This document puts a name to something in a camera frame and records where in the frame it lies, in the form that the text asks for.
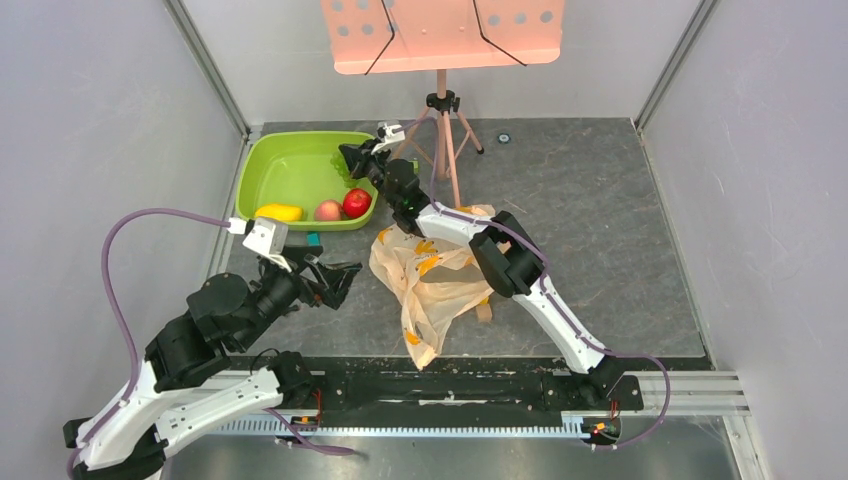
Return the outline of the red fake fruit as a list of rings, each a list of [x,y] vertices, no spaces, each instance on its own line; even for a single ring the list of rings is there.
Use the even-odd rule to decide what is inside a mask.
[[[345,195],[342,210],[347,218],[358,219],[369,211],[372,201],[372,195],[368,191],[354,188]]]

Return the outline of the pink fake peach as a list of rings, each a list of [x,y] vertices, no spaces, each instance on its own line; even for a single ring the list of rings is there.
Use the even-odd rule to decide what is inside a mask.
[[[344,219],[344,210],[336,200],[325,200],[314,210],[314,219],[319,222],[338,222]]]

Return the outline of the translucent orange plastic bag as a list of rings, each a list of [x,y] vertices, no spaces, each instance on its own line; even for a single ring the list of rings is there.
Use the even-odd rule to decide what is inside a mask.
[[[400,304],[402,338],[419,370],[442,354],[453,320],[475,313],[494,293],[468,246],[407,234],[395,224],[378,233],[369,267]]]

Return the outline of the green fake grapes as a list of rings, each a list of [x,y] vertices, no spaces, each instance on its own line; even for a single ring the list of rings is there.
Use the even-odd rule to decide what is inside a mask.
[[[354,188],[356,186],[357,180],[355,180],[351,177],[350,170],[348,168],[347,162],[346,162],[344,156],[341,153],[336,152],[332,156],[332,158],[330,160],[330,164],[333,167],[333,169],[335,170],[335,172],[336,172],[337,176],[339,177],[340,181],[342,182],[342,184],[347,189],[351,189],[351,188]]]

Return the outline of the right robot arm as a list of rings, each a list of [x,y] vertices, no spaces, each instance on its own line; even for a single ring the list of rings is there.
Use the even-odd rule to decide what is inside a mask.
[[[339,151],[350,176],[377,189],[404,233],[470,249],[489,287],[521,305],[554,341],[585,405],[602,408],[617,396],[623,368],[558,293],[546,258],[511,213],[474,215],[431,199],[412,164],[391,160],[375,140],[342,144]]]

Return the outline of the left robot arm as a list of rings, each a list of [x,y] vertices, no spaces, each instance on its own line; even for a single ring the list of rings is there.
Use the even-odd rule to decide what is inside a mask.
[[[188,396],[232,366],[281,317],[301,306],[338,309],[359,262],[324,264],[320,247],[282,251],[286,266],[259,257],[259,277],[217,274],[187,298],[187,310],[145,347],[138,375],[90,418],[68,421],[72,479],[154,479],[167,459],[238,417],[277,406],[302,407],[317,395],[302,355],[277,351],[264,366],[201,400]]]

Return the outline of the pink music stand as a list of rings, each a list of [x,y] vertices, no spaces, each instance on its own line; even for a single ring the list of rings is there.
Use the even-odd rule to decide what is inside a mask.
[[[485,149],[460,99],[451,70],[548,64],[561,51],[565,0],[323,1],[335,70],[343,75],[432,71],[436,90],[420,118],[437,115],[438,174],[461,202],[456,158],[466,144]]]

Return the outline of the brown wooden block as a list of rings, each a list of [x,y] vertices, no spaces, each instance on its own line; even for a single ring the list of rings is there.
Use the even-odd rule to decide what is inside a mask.
[[[475,314],[480,323],[490,323],[493,319],[492,307],[488,300],[475,306]]]

